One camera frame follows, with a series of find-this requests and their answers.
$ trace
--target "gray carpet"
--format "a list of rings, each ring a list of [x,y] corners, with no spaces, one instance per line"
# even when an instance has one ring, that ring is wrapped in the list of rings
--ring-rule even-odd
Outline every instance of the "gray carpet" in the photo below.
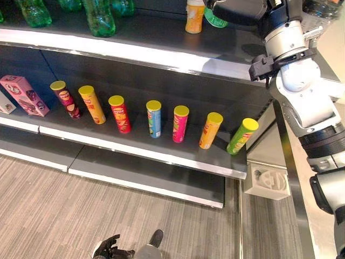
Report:
[[[243,198],[244,258],[301,258],[292,200]],[[157,228],[165,259],[238,258],[237,181],[212,209],[0,156],[1,258],[90,258],[117,233],[137,250]]]

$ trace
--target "store shelf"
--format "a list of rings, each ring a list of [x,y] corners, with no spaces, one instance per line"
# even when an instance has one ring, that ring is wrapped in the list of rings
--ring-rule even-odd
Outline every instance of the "store shelf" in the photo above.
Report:
[[[225,178],[85,146],[70,174],[223,208]]]
[[[66,172],[83,145],[0,126],[0,154]]]
[[[229,155],[225,150],[230,140],[228,133],[219,132],[211,148],[203,150],[198,146],[202,132],[200,127],[188,126],[185,141],[177,144],[171,138],[172,122],[163,121],[162,136],[153,139],[148,134],[147,118],[143,115],[130,116],[133,129],[129,134],[120,134],[112,115],[107,117],[106,123],[96,125],[85,111],[81,119],[72,120],[64,108],[56,104],[45,117],[28,116],[21,108],[9,115],[1,114],[0,124],[6,125],[8,120],[3,120],[5,118],[39,125],[41,134],[221,176],[246,177],[246,150],[243,148],[236,156]]]
[[[111,38],[90,33],[84,11],[64,13],[49,7],[53,24],[47,28],[27,26],[18,9],[0,25],[0,44],[113,59],[192,74],[211,74],[250,81],[252,58],[265,51],[251,31],[218,29],[205,23],[203,32],[185,32],[185,20],[136,15],[116,21],[118,32]]]

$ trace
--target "bottle cap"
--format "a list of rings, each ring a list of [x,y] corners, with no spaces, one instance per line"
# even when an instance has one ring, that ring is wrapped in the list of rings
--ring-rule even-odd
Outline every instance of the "bottle cap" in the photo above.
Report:
[[[207,120],[212,121],[215,124],[221,124],[223,122],[223,116],[217,112],[210,112],[209,115],[207,115]]]
[[[122,96],[111,96],[108,100],[109,104],[112,106],[119,106],[125,102]]]
[[[256,131],[259,128],[259,124],[256,120],[253,120],[251,118],[245,118],[242,121],[243,127],[245,127],[249,131]]]
[[[50,89],[54,91],[61,90],[66,87],[66,83],[64,81],[55,81],[50,84]]]
[[[84,85],[78,89],[80,94],[91,94],[95,91],[95,89],[91,85]]]
[[[151,112],[159,111],[161,107],[161,103],[156,100],[151,100],[146,103],[146,108]]]
[[[187,5],[192,5],[192,6],[205,6],[203,0],[187,0]]]
[[[174,109],[174,114],[176,114],[177,116],[180,116],[180,117],[185,117],[185,116],[188,116],[189,109],[188,109],[188,107],[186,107],[184,105],[178,105]]]

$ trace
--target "yellow lid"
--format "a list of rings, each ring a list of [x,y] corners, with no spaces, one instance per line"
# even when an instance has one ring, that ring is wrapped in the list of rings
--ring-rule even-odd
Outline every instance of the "yellow lid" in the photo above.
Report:
[[[155,112],[161,109],[162,105],[159,101],[151,100],[146,103],[146,109]]]
[[[251,118],[245,118],[242,121],[242,125],[247,130],[250,130],[250,131],[256,131],[259,128],[258,122],[256,120],[251,119]]]
[[[65,86],[66,83],[64,81],[55,81],[50,84],[50,89],[57,91],[65,88]]]
[[[189,114],[189,109],[188,109],[188,107],[186,107],[184,105],[178,105],[174,109],[174,114],[181,116],[181,117],[185,117]]]
[[[95,89],[91,85],[84,85],[78,89],[80,94],[91,94],[95,91]]]
[[[223,116],[217,112],[210,112],[209,115],[207,115],[207,120],[216,124],[221,124],[223,122]]]
[[[119,106],[125,102],[122,96],[111,96],[108,100],[110,105]]]

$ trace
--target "shelf edge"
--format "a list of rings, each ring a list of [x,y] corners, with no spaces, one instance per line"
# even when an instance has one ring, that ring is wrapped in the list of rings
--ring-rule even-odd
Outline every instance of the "shelf edge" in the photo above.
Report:
[[[143,158],[150,158],[156,161],[163,161],[170,165],[178,165],[178,166],[185,166],[188,168],[198,169],[204,172],[214,173],[220,176],[244,180],[247,175],[246,172],[241,172],[241,171],[237,171],[230,168],[211,165],[208,163],[189,160],[189,159],[181,158],[174,155],[159,153],[156,151],[150,151],[147,149],[119,144],[119,143],[102,140],[98,138],[93,138],[93,137],[88,137],[88,136],[84,136],[80,134],[65,132],[58,129],[40,126],[39,131],[41,134],[49,135],[52,137],[68,139],[68,140],[76,141],[78,143],[88,144],[88,145],[99,147],[99,148],[107,148],[107,149],[110,149],[111,151],[137,155]]]
[[[187,74],[206,73],[250,82],[248,73],[250,65],[248,64],[225,61],[216,57],[203,57],[186,52],[57,33],[0,29],[0,44],[8,46],[11,43],[83,56],[93,54],[100,58],[113,57],[176,72]]]
[[[37,164],[40,164],[40,165],[43,165],[43,166],[52,167],[52,168],[61,170],[63,172],[67,172],[67,166],[61,165],[59,163],[50,162],[50,161],[43,160],[43,159],[40,159],[40,158],[34,158],[32,156],[23,155],[23,154],[20,154],[20,153],[12,152],[12,151],[1,149],[1,148],[0,148],[0,154],[11,156],[13,158],[22,159],[22,160],[25,160],[25,161],[28,161],[28,162],[32,162],[32,163],[37,163]]]
[[[17,120],[12,120],[8,118],[0,118],[0,124],[5,126],[10,126],[13,128],[19,128],[20,130],[30,131],[30,132],[39,132],[39,126],[31,123],[21,122]]]
[[[223,208],[223,204],[220,202],[210,201],[210,200],[206,200],[203,198],[199,198],[199,197],[195,197],[195,196],[191,196],[191,195],[186,195],[186,194],[182,194],[182,193],[177,193],[177,192],[173,192],[170,190],[157,188],[157,187],[153,187],[153,186],[142,185],[140,183],[129,182],[129,181],[125,181],[125,180],[120,180],[120,179],[116,179],[116,178],[112,178],[112,177],[108,177],[108,176],[104,176],[104,175],[99,175],[99,174],[88,173],[88,172],[84,172],[84,171],[80,171],[80,170],[76,170],[76,169],[71,169],[71,168],[68,169],[68,173],[82,176],[82,177],[86,177],[86,178],[95,179],[95,180],[100,180],[100,181],[104,181],[104,182],[110,182],[110,183],[114,183],[114,184],[120,185],[120,186],[130,187],[130,188],[139,189],[139,190],[145,190],[147,192],[157,193],[157,194],[165,195],[165,196],[170,196],[170,197],[178,198],[181,200],[192,201],[192,202],[207,205],[210,207]]]

